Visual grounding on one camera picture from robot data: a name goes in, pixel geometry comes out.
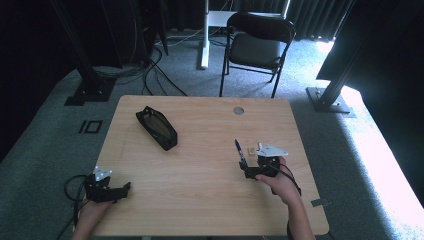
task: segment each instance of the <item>black stand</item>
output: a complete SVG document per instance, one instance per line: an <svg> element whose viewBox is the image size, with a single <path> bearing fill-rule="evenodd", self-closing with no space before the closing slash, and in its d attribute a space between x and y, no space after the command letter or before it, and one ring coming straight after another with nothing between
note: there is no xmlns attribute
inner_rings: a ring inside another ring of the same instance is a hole
<svg viewBox="0 0 424 240"><path fill-rule="evenodd" d="M65 106L82 106L86 101L109 101L116 79L106 81L94 71L62 1L50 0L50 3L62 24L64 44L82 77L80 86L74 96L68 98Z"/></svg>
<svg viewBox="0 0 424 240"><path fill-rule="evenodd" d="M325 88L306 88L306 92L308 92L309 98L311 99L311 102L314 105L315 111L330 113L350 113L350 109L346 105L341 95L339 95L336 101L334 101L334 103L332 103L331 105L322 103L321 96L325 90Z"/></svg>

